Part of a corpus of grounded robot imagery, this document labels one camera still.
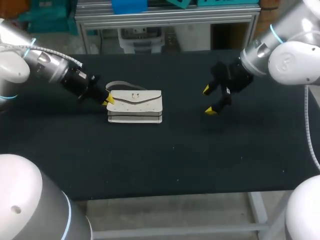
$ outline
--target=white container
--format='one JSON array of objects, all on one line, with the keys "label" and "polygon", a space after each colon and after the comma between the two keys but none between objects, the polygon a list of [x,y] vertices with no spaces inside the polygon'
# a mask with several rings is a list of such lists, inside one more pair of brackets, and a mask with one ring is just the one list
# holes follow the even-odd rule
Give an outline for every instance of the white container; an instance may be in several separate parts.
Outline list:
[{"label": "white container", "polygon": [[211,24],[182,24],[174,27],[182,51],[211,50]]},{"label": "white container", "polygon": [[162,30],[161,35],[157,37],[148,37],[142,39],[124,39],[121,28],[118,28],[118,38],[120,47],[125,54],[135,54],[143,52],[161,53],[165,45],[165,32]]}]

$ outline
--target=gray floor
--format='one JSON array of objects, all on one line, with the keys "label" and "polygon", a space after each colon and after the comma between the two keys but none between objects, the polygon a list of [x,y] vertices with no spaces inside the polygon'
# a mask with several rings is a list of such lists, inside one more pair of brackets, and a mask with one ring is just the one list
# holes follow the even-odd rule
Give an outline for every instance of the gray floor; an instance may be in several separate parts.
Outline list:
[{"label": "gray floor", "polygon": [[[284,11],[293,2],[282,0]],[[74,54],[83,53],[79,37],[65,33],[36,34],[47,47]],[[97,37],[90,40],[99,46]],[[105,54],[122,53],[117,38],[103,44]],[[312,87],[320,104],[320,87]],[[268,215],[278,203],[283,192],[263,192]],[[200,194],[184,196],[159,196],[110,200],[91,200],[87,203],[87,216],[94,231],[140,229],[156,227],[191,227],[253,222],[246,193]],[[257,240],[254,232],[208,234],[174,237],[144,237],[146,240]],[[284,240],[281,233],[275,240]]]}]

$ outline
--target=robotic arm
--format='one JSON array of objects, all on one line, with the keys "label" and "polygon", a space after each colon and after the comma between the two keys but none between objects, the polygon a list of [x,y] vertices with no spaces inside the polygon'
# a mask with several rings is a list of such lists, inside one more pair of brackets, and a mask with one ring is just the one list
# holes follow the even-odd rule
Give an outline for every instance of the robotic arm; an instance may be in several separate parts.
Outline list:
[{"label": "robotic arm", "polygon": [[285,85],[320,85],[320,1],[299,0],[279,21],[270,25],[232,64],[218,62],[203,93],[221,86],[222,98],[205,112],[219,114],[231,105],[232,93],[246,88],[254,76],[271,77]]},{"label": "robotic arm", "polygon": [[98,77],[82,63],[57,51],[37,46],[37,40],[0,18],[0,112],[18,96],[29,75],[60,83],[80,101],[91,98],[101,105],[114,100],[96,85]]},{"label": "robotic arm", "polygon": [[[222,98],[205,112],[219,114],[231,105],[232,93],[246,88],[254,76],[270,74],[284,85],[320,85],[319,46],[320,0],[299,0],[278,22],[270,25],[267,32],[243,49],[232,64],[218,62],[211,68],[213,81],[203,93],[209,95],[220,86]],[[307,122],[306,128],[312,150]],[[308,179],[293,192],[285,221],[287,240],[320,239],[320,176]]]}]

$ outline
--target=black table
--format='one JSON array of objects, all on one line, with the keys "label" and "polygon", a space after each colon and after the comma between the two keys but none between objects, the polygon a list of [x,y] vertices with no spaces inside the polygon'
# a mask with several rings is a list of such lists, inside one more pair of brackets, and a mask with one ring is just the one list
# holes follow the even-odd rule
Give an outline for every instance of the black table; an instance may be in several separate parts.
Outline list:
[{"label": "black table", "polygon": [[[318,174],[304,122],[304,87],[257,78],[220,116],[202,95],[217,61],[236,51],[81,55],[100,84],[128,81],[162,90],[163,123],[108,123],[104,107],[79,105],[60,85],[31,79],[0,115],[0,153],[33,161],[74,200],[292,190]],[[320,111],[310,97],[320,156]]]}]

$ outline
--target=handbag flap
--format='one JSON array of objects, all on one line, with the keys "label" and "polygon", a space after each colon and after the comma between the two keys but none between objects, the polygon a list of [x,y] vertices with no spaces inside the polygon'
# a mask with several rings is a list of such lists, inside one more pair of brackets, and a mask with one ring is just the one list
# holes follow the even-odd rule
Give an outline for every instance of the handbag flap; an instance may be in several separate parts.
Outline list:
[{"label": "handbag flap", "polygon": [[160,90],[112,90],[114,104],[108,104],[112,113],[161,113],[162,95]]},{"label": "handbag flap", "polygon": [[130,103],[141,103],[161,97],[160,90],[112,90],[114,99],[123,100]]}]

